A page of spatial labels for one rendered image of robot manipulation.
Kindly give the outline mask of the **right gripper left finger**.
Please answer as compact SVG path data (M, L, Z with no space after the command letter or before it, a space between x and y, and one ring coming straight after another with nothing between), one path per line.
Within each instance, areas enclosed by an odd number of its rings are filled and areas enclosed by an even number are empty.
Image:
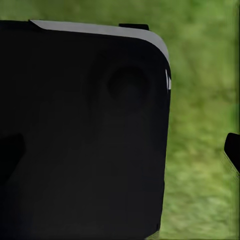
M26 152L23 134L0 138L0 193Z

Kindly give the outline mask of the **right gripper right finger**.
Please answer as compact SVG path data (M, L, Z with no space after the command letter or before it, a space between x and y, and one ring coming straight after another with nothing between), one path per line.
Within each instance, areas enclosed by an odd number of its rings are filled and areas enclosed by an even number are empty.
M224 151L240 173L240 135L229 133L227 135Z

